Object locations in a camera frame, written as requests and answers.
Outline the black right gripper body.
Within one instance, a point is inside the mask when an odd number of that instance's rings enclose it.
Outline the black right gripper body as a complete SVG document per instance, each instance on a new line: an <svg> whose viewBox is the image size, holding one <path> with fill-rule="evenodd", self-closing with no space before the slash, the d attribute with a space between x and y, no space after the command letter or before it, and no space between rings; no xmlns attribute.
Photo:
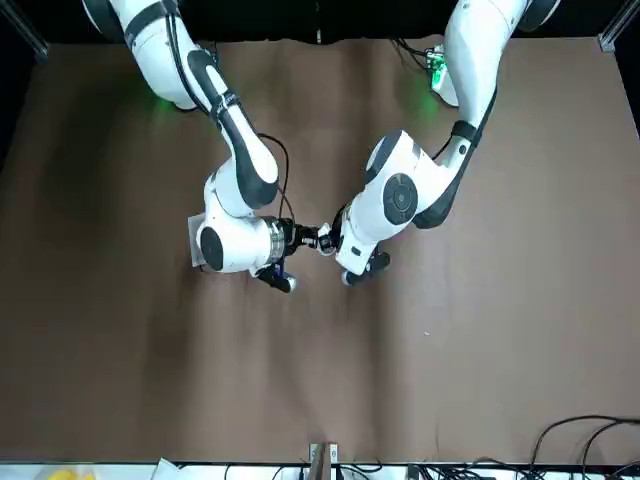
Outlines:
<svg viewBox="0 0 640 480"><path fill-rule="evenodd" d="M299 225L293 219L284 219L283 232L285 240L283 256L288 257L293 255L300 246Z"/></svg>

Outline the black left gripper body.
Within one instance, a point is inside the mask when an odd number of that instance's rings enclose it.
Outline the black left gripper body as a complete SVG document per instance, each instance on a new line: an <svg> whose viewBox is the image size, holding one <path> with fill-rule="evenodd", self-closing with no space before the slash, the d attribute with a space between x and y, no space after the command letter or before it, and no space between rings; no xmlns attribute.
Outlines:
<svg viewBox="0 0 640 480"><path fill-rule="evenodd" d="M338 212L334 217L334 220L333 220L333 239L334 240L340 239L344 215L348 212L349 207L350 207L349 203L343 205L338 210Z"/></svg>

